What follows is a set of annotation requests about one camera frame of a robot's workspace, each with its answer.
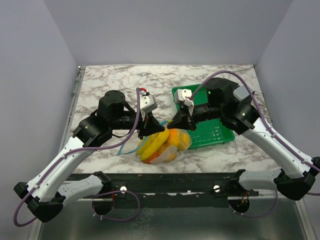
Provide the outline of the yellow banana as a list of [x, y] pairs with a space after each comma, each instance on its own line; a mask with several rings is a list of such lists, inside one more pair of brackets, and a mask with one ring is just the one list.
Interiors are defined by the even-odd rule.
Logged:
[[167, 141], [169, 135], [170, 131], [165, 129], [165, 131], [144, 137], [143, 140], [139, 142], [135, 155], [139, 155], [140, 161], [146, 162], [150, 156], [158, 152], [159, 148]]

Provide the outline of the orange fruit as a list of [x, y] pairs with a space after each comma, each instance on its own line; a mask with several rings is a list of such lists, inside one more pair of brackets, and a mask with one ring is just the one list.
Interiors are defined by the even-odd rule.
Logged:
[[147, 164], [155, 164], [159, 162], [159, 154], [158, 152], [155, 152], [153, 155], [151, 155], [146, 161]]

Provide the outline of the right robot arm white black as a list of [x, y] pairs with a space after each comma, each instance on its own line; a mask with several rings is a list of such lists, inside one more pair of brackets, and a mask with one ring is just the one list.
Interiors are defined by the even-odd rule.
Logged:
[[234, 195], [273, 190], [298, 201], [308, 194], [320, 169], [319, 157], [303, 153], [277, 133], [252, 105], [250, 89], [220, 77], [211, 78], [198, 89], [205, 89], [207, 96], [207, 102], [198, 105], [194, 91], [178, 88], [174, 92], [179, 109], [168, 128], [194, 131], [198, 123], [219, 119], [223, 126], [259, 146], [280, 167], [273, 171], [239, 170], [229, 184]]

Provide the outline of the clear zip top bag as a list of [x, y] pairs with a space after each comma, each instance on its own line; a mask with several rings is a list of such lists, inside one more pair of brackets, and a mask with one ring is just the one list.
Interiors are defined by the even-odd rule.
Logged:
[[192, 138], [186, 130], [166, 128], [162, 132], [144, 136], [133, 150], [123, 152], [125, 145], [122, 144], [117, 154], [135, 154], [144, 164], [170, 163], [191, 145]]

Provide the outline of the green plastic bin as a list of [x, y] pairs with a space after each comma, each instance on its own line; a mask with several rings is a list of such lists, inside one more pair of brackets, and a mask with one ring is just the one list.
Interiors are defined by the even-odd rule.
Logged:
[[[199, 85], [200, 84], [173, 87], [171, 89], [172, 96], [174, 98], [175, 92], [178, 89], [188, 89], [193, 92]], [[204, 87], [195, 95], [194, 103], [195, 105], [208, 103], [207, 93]], [[187, 133], [190, 135], [192, 141], [189, 149], [224, 144], [235, 140], [234, 132], [223, 126], [219, 119], [199, 122], [195, 131], [187, 130]]]

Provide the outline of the red yellow mango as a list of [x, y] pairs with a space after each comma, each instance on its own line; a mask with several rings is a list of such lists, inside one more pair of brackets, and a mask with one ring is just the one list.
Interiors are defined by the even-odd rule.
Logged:
[[192, 145], [190, 135], [183, 129], [169, 129], [169, 137], [166, 140], [169, 146], [175, 146], [179, 151], [185, 151]]

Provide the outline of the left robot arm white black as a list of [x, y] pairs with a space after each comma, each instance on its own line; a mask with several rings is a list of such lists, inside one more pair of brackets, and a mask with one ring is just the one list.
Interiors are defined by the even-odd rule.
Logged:
[[14, 186], [14, 192], [21, 198], [19, 206], [26, 204], [36, 219], [47, 223], [70, 202], [110, 194], [112, 181], [101, 171], [71, 184], [65, 180], [86, 158], [104, 149], [103, 144], [112, 138], [114, 130], [129, 130], [123, 144], [135, 131], [139, 138], [164, 131], [164, 126], [152, 114], [158, 107], [155, 97], [143, 88], [136, 89], [136, 96], [137, 109], [134, 110], [121, 91], [107, 91], [99, 99], [97, 109], [79, 123], [49, 165], [32, 180]]

